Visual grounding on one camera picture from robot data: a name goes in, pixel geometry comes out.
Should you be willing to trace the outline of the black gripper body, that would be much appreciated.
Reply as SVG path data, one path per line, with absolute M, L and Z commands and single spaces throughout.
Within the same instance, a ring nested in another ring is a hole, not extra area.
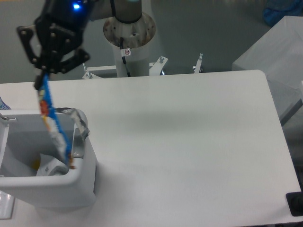
M 35 26 L 48 70 L 55 58 L 67 60 L 75 49 L 82 48 L 83 33 L 94 6 L 93 0 L 45 1 Z

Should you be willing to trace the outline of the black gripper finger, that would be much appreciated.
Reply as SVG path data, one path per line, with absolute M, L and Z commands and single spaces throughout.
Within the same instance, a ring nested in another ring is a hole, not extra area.
M 48 72 L 48 69 L 44 51 L 42 50 L 40 56 L 38 56 L 35 54 L 31 45 L 31 40 L 36 34 L 36 26 L 18 26 L 17 34 L 20 38 L 21 44 L 24 48 L 29 62 L 33 64 L 36 69 L 40 70 L 40 73 L 36 76 L 34 82 L 34 88 L 40 89 L 43 85 L 43 80 L 46 73 Z
M 51 62 L 50 69 L 48 71 L 53 74 L 65 74 L 73 70 L 74 68 L 80 66 L 82 63 L 85 63 L 89 59 L 90 55 L 84 49 L 77 48 L 74 50 L 73 56 L 71 56 L 67 60 L 61 61 L 58 58 L 55 58 Z

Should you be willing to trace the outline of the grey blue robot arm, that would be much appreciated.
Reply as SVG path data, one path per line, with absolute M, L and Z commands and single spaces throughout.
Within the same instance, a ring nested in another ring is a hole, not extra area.
M 82 48 L 89 21 L 115 17 L 130 24 L 142 16 L 140 0 L 46 0 L 31 26 L 17 27 L 27 58 L 41 73 L 39 90 L 47 74 L 67 73 L 90 59 Z

